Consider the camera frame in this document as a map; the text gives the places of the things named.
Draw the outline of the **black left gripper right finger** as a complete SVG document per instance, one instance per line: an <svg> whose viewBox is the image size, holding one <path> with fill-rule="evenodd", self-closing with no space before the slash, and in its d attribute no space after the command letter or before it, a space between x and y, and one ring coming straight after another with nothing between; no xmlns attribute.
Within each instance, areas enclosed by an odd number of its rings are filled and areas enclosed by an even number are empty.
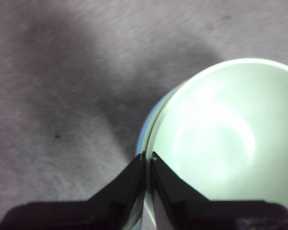
<svg viewBox="0 0 288 230"><path fill-rule="evenodd" d="M288 209L266 201L212 201L181 179L156 153L151 186L177 230L288 230Z"/></svg>

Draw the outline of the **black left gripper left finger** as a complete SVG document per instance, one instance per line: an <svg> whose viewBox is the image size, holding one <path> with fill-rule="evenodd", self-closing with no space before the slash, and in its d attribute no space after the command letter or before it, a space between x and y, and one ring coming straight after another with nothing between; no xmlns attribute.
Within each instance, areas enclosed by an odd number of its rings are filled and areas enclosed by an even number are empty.
<svg viewBox="0 0 288 230"><path fill-rule="evenodd" d="M145 189L145 153L85 201L32 202L10 209L0 230L121 230Z"/></svg>

